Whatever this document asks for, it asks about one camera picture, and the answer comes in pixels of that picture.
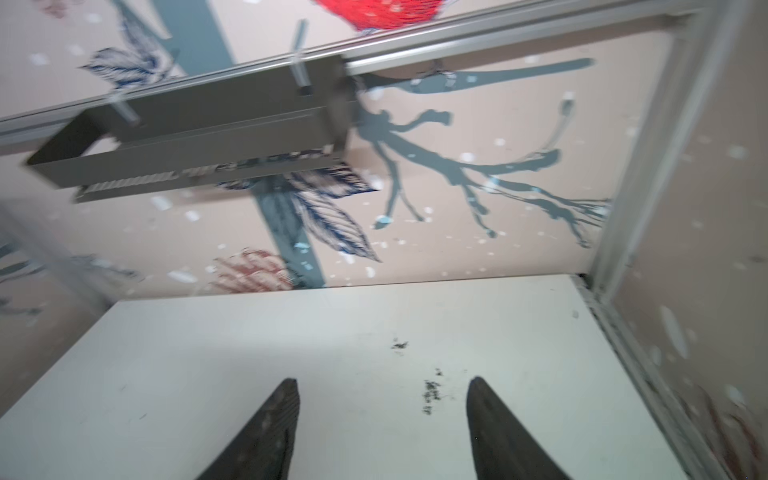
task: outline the white table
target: white table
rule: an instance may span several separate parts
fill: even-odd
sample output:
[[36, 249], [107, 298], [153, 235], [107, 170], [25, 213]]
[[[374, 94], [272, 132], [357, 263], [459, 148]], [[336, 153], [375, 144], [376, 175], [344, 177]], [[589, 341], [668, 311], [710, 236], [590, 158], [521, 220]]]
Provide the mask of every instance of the white table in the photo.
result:
[[0, 478], [194, 480], [293, 377], [291, 480], [469, 480], [477, 375], [574, 480], [686, 478], [568, 276], [120, 302], [0, 419]]

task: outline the red flower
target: red flower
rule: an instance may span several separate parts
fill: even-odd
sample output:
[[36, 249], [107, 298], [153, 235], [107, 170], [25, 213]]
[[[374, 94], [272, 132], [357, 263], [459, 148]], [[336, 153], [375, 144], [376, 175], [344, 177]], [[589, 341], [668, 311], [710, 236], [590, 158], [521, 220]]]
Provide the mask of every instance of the red flower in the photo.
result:
[[213, 282], [230, 293], [279, 292], [293, 290], [283, 258], [265, 250], [246, 248], [240, 255], [227, 260], [216, 261], [230, 272], [219, 273], [219, 280]]
[[326, 10], [343, 17], [358, 30], [392, 30], [428, 22], [443, 0], [317, 0]]

